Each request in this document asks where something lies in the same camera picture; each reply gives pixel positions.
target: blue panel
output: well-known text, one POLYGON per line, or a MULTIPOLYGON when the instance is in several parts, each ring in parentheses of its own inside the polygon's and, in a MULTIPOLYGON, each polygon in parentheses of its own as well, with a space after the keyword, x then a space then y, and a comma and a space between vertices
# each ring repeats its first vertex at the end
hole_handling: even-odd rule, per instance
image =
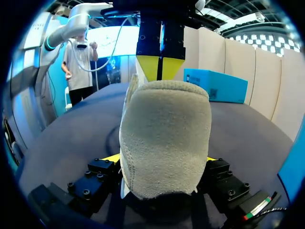
POLYGON ((285 185, 290 200, 293 201, 305 177, 305 116, 295 144, 284 162, 279 175, 285 185))
MULTIPOLYGON (((139 38, 138 26, 123 26, 115 48, 114 56, 135 55, 139 38)), ((120 26, 101 27, 88 30, 88 42, 97 42, 99 58, 111 56, 120 26)))
MULTIPOLYGON (((56 19, 60 21, 62 25, 66 24, 68 19, 60 16, 56 16, 56 19)), ((50 91, 52 94, 52 98, 54 100, 54 107, 58 116, 61 116, 66 112, 66 103, 65 103, 65 89, 68 86, 67 81, 65 79, 65 73, 61 69, 61 63, 63 60, 63 54, 65 51, 66 45, 62 47, 60 53, 55 60, 54 64, 49 67, 50 74, 50 91)))
POLYGON ((210 101, 244 103, 248 81, 227 74, 201 69, 185 69, 184 81, 200 86, 210 101))

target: black bolt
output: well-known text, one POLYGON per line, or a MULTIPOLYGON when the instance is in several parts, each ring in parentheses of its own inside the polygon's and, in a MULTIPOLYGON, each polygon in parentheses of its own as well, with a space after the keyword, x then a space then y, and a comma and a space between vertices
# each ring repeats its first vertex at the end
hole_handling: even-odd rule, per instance
POLYGON ((73 191, 75 190, 75 184, 73 182, 68 183, 68 191, 73 191))
POLYGON ((89 177, 90 175, 91 175, 91 171, 88 170, 88 171, 85 172, 86 177, 89 177))
POLYGON ((104 178, 104 175, 102 173, 99 173, 98 175, 96 175, 96 177, 99 181, 102 181, 104 178))
POLYGON ((85 199, 90 199, 91 197, 91 192, 89 189, 85 189, 83 192, 82 192, 83 196, 85 197, 85 199))
POLYGON ((229 196, 234 196, 235 195, 235 191, 234 190, 230 190, 228 191, 229 196))

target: dark gray mat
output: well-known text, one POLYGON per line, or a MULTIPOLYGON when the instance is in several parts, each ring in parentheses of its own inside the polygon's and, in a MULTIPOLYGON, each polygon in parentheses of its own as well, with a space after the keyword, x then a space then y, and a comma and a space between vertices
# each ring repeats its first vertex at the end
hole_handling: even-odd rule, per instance
MULTIPOLYGON (((19 182, 26 195, 50 182, 66 190, 66 184, 80 178, 92 159, 119 153, 118 132, 127 87, 128 84, 112 84, 94 93, 37 138, 25 155, 19 182)), ((282 204, 287 204, 276 175, 292 146, 290 138, 247 105, 211 103, 211 107, 209 156, 228 161, 234 174, 250 183, 252 193, 277 190, 284 195, 282 204)), ((105 221, 109 201, 93 216, 94 220, 105 221)), ((207 206, 211 223, 221 223, 224 217, 208 200, 207 206)), ((126 214, 133 215, 127 217, 127 225, 141 225, 131 209, 126 214)))

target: ceiling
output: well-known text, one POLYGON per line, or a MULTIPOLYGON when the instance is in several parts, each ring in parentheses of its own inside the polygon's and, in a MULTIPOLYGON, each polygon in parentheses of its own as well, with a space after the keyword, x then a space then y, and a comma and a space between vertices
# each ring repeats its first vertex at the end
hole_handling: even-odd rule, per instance
MULTIPOLYGON (((79 3, 83 2, 101 2, 98 0, 57 0, 49 8, 51 13, 56 12, 57 8, 62 4, 68 8, 72 8, 79 3)), ((287 29, 284 23, 281 22, 279 14, 273 9, 268 7, 265 0, 206 0, 204 17, 214 21, 217 26, 207 25, 210 30, 221 29, 219 32, 224 37, 234 36, 241 33, 255 33, 255 32, 270 32, 287 34, 287 29), (264 22, 249 19, 252 14, 259 13, 264 18, 264 22)), ((102 19, 95 19, 102 26, 117 26, 122 23, 124 18, 112 18, 105 21, 102 19)), ((90 24, 92 28, 99 27, 99 24, 90 24)), ((126 25, 137 24, 137 19, 132 18, 126 25)))

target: blue box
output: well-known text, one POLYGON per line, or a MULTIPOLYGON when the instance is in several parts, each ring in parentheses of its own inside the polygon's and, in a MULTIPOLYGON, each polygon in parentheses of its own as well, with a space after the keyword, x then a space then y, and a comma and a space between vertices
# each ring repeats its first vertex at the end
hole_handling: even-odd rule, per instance
POLYGON ((185 69, 184 81, 206 90, 212 102, 243 104, 246 98, 248 81, 227 74, 201 69, 185 69))

